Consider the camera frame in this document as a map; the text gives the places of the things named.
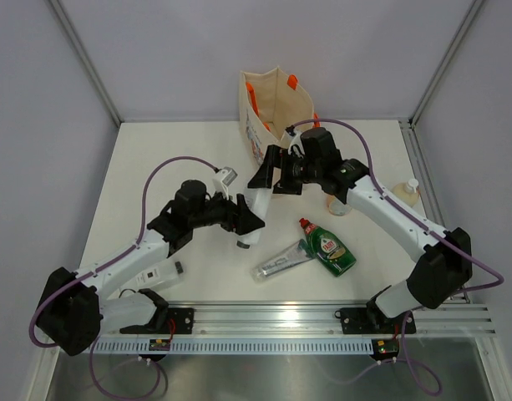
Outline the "white bottle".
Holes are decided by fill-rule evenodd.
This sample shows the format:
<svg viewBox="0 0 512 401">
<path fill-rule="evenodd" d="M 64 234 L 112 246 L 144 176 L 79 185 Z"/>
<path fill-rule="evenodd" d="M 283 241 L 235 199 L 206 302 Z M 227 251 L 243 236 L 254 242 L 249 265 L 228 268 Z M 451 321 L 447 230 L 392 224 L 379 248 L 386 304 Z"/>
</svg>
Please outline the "white bottle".
<svg viewBox="0 0 512 401">
<path fill-rule="evenodd" d="M 134 279 L 135 288 L 161 291 L 180 283 L 184 272 L 184 267 L 180 261 L 167 259 L 140 272 Z"/>
<path fill-rule="evenodd" d="M 246 187 L 243 195 L 245 196 L 246 204 L 251 212 L 253 212 L 261 220 L 266 219 L 266 213 L 271 202 L 272 189 L 270 188 L 257 188 L 252 189 Z M 260 240 L 262 228 L 257 229 L 249 234 L 239 236 L 237 238 L 237 245 L 242 249 L 249 249 Z"/>
</svg>

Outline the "beige canvas tote bag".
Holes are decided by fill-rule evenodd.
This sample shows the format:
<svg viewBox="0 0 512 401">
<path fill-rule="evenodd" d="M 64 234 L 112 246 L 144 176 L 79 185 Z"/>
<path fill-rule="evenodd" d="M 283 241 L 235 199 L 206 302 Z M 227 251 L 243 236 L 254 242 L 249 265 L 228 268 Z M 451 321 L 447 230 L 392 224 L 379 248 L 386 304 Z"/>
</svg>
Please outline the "beige canvas tote bag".
<svg viewBox="0 0 512 401">
<path fill-rule="evenodd" d="M 290 144 L 286 127 L 317 117 L 296 75 L 278 67 L 263 74 L 240 72 L 238 104 L 241 137 L 256 166 L 269 145 Z"/>
</svg>

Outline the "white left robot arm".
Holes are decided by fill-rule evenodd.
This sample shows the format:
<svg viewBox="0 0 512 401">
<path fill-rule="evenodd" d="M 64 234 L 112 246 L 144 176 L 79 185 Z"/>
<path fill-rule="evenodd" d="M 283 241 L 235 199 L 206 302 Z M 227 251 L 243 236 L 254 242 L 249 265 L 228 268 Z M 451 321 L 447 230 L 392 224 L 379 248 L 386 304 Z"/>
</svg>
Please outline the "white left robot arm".
<svg viewBox="0 0 512 401">
<path fill-rule="evenodd" d="M 113 293 L 140 273 L 168 261 L 187 245 L 196 229 L 218 225 L 237 234 L 237 245 L 257 243 L 270 205 L 271 190 L 246 189 L 231 199 L 217 191 L 207 195 L 203 182 L 187 180 L 163 210 L 142 225 L 135 242 L 117 256 L 71 272 L 60 267 L 48 277 L 29 326 L 37 341 L 40 329 L 51 346 L 69 356 L 89 348 L 100 335 L 172 334 L 169 303 L 150 288 L 113 298 Z"/>
</svg>

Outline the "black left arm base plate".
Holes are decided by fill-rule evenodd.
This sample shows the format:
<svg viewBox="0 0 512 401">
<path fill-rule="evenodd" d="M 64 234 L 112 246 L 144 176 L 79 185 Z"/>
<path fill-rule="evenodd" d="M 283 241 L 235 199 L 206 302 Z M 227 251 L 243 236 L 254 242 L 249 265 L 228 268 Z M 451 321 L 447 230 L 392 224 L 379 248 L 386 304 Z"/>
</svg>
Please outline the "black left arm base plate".
<svg viewBox="0 0 512 401">
<path fill-rule="evenodd" d="M 159 308 L 149 322 L 119 330 L 121 334 L 192 334 L 195 309 L 192 307 Z"/>
</svg>

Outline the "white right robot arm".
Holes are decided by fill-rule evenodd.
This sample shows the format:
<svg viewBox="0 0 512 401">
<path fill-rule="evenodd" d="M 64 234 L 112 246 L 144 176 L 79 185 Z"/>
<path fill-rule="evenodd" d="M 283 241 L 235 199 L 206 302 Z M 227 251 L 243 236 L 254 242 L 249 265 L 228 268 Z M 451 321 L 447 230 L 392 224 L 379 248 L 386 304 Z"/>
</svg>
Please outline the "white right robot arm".
<svg viewBox="0 0 512 401">
<path fill-rule="evenodd" d="M 384 332 L 405 312 L 435 309 L 472 277 L 468 233 L 460 228 L 448 231 L 382 188 L 369 167 L 341 157 L 332 134 L 323 127 L 295 133 L 286 148 L 268 146 L 246 185 L 249 207 L 265 218 L 272 195 L 300 195 L 307 184 L 319 185 L 326 194 L 370 218 L 415 264 L 407 279 L 369 300 L 360 317 L 365 327 Z"/>
</svg>

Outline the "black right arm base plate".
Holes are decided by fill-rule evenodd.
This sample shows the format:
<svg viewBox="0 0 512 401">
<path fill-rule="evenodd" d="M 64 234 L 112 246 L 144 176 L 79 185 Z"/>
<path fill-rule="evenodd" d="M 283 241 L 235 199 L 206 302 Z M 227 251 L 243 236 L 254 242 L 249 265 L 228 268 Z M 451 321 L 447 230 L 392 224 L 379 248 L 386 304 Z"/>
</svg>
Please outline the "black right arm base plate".
<svg viewBox="0 0 512 401">
<path fill-rule="evenodd" d="M 334 312 L 334 317 L 341 323 L 343 334 L 394 334 L 401 333 L 406 323 L 405 333 L 417 332 L 413 315 L 404 320 L 405 313 L 397 317 L 385 317 L 368 307 L 342 307 Z"/>
</svg>

